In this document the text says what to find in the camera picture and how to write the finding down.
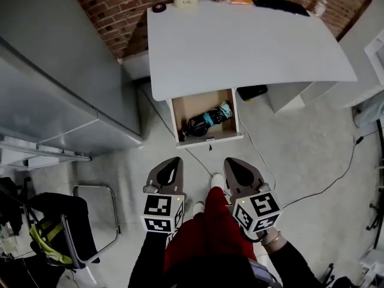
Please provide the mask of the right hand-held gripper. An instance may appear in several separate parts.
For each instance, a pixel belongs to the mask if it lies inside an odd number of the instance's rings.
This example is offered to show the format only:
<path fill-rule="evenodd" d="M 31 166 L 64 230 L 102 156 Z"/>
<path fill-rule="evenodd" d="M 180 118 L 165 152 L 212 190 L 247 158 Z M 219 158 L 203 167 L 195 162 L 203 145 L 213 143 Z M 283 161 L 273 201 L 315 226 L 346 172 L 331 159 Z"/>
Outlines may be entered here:
<path fill-rule="evenodd" d="M 231 193 L 229 211 L 248 241 L 259 241 L 276 225 L 282 207 L 260 171 L 244 160 L 227 157 L 224 172 Z"/>

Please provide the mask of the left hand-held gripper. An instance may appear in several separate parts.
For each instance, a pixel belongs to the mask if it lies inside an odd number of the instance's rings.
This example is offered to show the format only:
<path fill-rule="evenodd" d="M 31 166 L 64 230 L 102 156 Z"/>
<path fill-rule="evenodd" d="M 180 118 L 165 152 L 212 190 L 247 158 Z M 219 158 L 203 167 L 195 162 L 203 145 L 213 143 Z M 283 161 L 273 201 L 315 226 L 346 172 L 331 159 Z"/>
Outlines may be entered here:
<path fill-rule="evenodd" d="M 143 187 L 146 200 L 140 216 L 147 232 L 169 235 L 182 224 L 187 198 L 180 191 L 183 178 L 184 162 L 180 157 L 164 160 L 150 171 Z"/>

